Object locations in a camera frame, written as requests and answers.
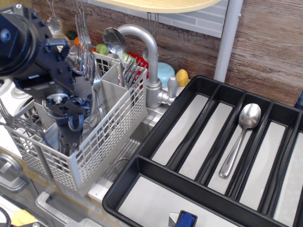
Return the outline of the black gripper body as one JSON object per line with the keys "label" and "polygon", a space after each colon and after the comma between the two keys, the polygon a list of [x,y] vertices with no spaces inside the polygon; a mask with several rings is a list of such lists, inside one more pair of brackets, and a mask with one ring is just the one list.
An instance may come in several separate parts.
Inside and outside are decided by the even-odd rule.
{"label": "black gripper body", "polygon": [[91,108],[91,94],[84,98],[55,93],[44,100],[45,112],[55,120],[64,144],[72,151],[79,149],[84,120],[90,116]]}

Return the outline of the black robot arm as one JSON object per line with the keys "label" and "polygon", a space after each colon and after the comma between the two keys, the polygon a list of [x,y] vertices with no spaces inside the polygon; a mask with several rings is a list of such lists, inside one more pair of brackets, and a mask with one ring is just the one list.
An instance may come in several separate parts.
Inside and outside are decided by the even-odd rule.
{"label": "black robot arm", "polygon": [[40,102],[68,147],[77,150],[91,114],[91,81],[66,58],[67,41],[54,38],[32,9],[15,3],[0,10],[0,76]]}

